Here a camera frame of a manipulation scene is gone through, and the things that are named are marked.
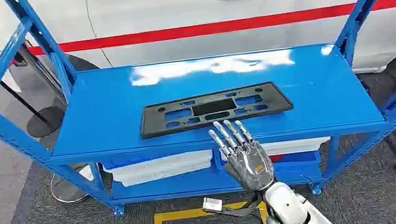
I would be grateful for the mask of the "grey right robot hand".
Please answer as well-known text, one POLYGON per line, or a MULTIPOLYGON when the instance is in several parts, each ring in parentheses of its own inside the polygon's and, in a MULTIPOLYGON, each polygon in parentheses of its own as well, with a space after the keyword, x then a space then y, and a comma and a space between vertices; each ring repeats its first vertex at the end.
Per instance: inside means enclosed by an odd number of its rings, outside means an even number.
POLYGON ((209 134, 227 158, 226 171, 247 191, 267 189, 275 180, 274 166, 259 141, 236 120, 213 122, 209 134))

